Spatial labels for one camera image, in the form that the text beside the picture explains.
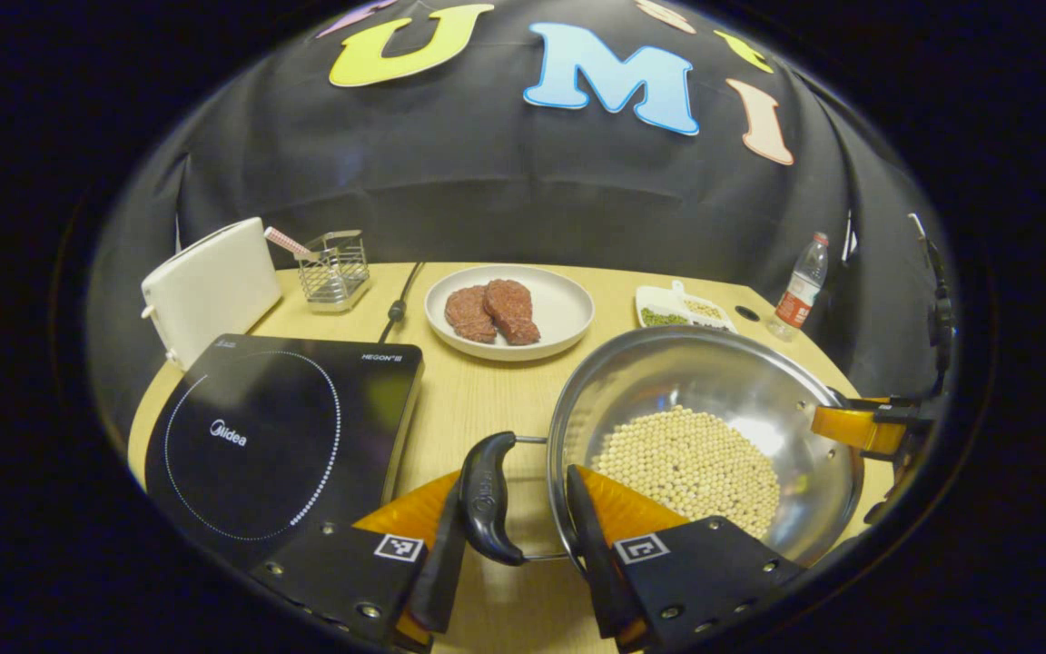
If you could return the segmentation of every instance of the red bottle label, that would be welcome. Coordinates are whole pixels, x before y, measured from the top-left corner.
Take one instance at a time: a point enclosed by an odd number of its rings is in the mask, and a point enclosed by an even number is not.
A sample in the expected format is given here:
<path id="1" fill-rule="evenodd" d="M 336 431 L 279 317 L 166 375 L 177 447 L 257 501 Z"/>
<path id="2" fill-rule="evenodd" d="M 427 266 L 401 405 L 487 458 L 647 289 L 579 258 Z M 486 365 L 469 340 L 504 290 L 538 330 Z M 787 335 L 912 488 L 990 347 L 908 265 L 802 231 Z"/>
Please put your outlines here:
<path id="1" fill-rule="evenodd" d="M 801 324 L 805 323 L 805 318 L 810 315 L 810 309 L 814 307 L 814 298 L 821 290 L 820 286 L 809 278 L 794 274 L 793 278 L 789 279 L 789 289 L 786 290 L 784 297 L 781 297 L 781 302 L 777 306 L 777 318 L 792 328 L 801 330 Z"/>

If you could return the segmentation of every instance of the blue letter m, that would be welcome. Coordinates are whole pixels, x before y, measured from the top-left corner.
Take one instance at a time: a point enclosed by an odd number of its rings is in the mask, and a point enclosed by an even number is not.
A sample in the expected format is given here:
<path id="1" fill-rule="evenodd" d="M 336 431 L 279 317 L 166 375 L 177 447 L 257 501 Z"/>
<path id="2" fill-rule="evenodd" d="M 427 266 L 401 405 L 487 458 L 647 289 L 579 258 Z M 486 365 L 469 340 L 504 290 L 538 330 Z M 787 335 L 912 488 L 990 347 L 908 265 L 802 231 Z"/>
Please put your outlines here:
<path id="1" fill-rule="evenodd" d="M 531 31 L 543 37 L 543 70 L 540 84 L 527 88 L 523 99 L 540 107 L 582 109 L 589 95 L 576 85 L 576 74 L 592 86 L 597 98 L 611 113 L 617 113 L 643 87 L 643 103 L 636 116 L 657 128 L 693 136 L 701 127 L 688 111 L 688 71 L 692 63 L 667 50 L 644 46 L 619 61 L 602 41 L 581 26 L 532 24 Z"/>

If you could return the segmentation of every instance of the yellow letter u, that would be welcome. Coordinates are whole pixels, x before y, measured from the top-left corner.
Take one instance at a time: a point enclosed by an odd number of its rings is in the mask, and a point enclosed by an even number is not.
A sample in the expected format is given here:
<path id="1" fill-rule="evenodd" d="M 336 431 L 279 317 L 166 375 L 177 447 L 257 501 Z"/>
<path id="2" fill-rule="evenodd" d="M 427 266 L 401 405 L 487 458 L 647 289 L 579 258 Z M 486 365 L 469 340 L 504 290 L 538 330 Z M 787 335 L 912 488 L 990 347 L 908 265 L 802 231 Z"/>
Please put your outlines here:
<path id="1" fill-rule="evenodd" d="M 389 38 L 400 26 L 410 24 L 410 18 L 399 18 L 388 24 L 355 33 L 341 42 L 343 50 L 328 71 L 334 86 L 368 86 L 431 69 L 460 53 L 471 41 L 478 14 L 490 12 L 494 4 L 464 4 L 430 14 L 438 20 L 435 35 L 423 49 L 397 58 L 383 58 Z"/>

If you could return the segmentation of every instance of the white plate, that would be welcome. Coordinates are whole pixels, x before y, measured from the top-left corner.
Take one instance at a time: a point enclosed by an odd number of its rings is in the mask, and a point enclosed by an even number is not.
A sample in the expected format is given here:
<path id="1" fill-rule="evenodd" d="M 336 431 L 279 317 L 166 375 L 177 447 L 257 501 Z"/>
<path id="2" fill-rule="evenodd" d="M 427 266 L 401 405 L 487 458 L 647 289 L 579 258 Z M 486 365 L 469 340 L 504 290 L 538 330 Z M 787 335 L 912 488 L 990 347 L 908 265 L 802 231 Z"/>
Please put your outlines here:
<path id="1" fill-rule="evenodd" d="M 492 278 L 514 278 L 531 291 L 531 320 L 540 329 L 540 342 L 530 346 L 509 346 L 502 334 L 494 343 L 477 343 L 459 338 L 447 322 L 447 298 L 469 286 L 485 285 Z M 527 265 L 481 265 L 448 274 L 427 291 L 427 319 L 441 340 L 459 352 L 495 361 L 531 361 L 572 347 L 595 317 L 595 302 L 584 286 Z"/>
<path id="2" fill-rule="evenodd" d="M 703 306 L 710 307 L 715 310 L 718 314 L 721 314 L 721 318 L 711 318 L 708 315 L 702 315 L 700 313 L 693 313 L 689 311 L 688 306 L 685 300 L 691 300 L 693 302 L 703 303 Z M 703 328 L 713 328 L 713 330 L 723 330 L 726 332 L 737 333 L 737 328 L 733 326 L 732 320 L 729 320 L 729 314 L 726 310 L 721 309 L 721 307 L 714 306 L 709 300 L 705 298 L 699 298 L 697 295 L 689 295 L 685 293 L 685 283 L 681 281 L 680 278 L 674 278 L 672 281 L 672 289 L 661 289 L 659 286 L 639 286 L 636 289 L 636 322 L 639 322 L 640 328 L 646 328 L 647 324 L 643 323 L 643 315 L 640 311 L 649 309 L 655 313 L 661 315 L 680 315 L 682 318 L 688 319 L 692 324 L 701 324 Z"/>

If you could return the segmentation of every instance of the black induction cooktop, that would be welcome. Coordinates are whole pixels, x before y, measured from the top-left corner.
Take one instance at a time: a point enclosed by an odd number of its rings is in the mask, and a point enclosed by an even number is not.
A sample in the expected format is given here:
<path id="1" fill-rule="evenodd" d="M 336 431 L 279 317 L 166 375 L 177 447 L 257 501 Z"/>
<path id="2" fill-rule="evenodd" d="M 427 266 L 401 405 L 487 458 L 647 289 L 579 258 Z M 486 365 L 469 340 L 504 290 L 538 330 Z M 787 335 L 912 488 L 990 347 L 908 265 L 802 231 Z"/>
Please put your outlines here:
<path id="1" fill-rule="evenodd" d="M 423 369 L 414 346 L 221 336 L 158 419 L 149 496 L 245 570 L 308 522 L 351 524 L 389 501 Z"/>

